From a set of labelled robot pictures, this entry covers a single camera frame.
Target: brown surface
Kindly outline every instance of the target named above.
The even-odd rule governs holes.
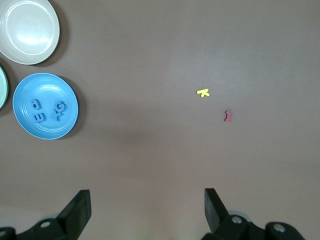
[[[0,226],[21,232],[90,189],[80,240],[198,240],[214,187],[260,227],[319,238],[319,1],[50,2],[54,54],[34,66],[0,55]],[[14,116],[15,87],[37,72],[77,95],[62,139],[37,139]]]

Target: white bowl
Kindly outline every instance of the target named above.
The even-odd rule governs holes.
[[[60,26],[47,0],[0,0],[0,51],[12,61],[32,65],[56,49]]]

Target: screw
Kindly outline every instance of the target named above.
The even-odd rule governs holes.
[[[241,218],[238,217],[238,216],[233,216],[233,217],[231,218],[231,220],[232,220],[232,222],[234,222],[235,224],[242,224],[242,220],[241,220]]]
[[[49,221],[45,221],[45,222],[41,223],[40,228],[46,228],[49,225],[50,225],[50,222]]]
[[[280,233],[284,233],[286,231],[285,227],[282,226],[281,224],[279,223],[276,223],[273,225],[273,228],[277,231],[277,232],[280,232]]]

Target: metal screw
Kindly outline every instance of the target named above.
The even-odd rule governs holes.
[[[45,221],[45,222],[41,223],[40,228],[46,228],[49,225],[50,225],[50,222],[49,221]]]
[[[277,232],[280,232],[280,233],[284,233],[286,231],[285,227],[282,226],[281,224],[279,223],[276,223],[273,225],[273,228],[277,231]]]
[[[233,216],[233,217],[231,218],[231,220],[232,220],[232,222],[234,222],[235,224],[242,224],[242,220],[241,220],[241,218],[238,217],[238,216]]]

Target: blue bowl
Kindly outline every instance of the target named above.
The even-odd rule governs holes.
[[[27,76],[13,94],[13,111],[31,135],[58,139],[71,131],[78,118],[78,101],[72,88],[50,73]]]

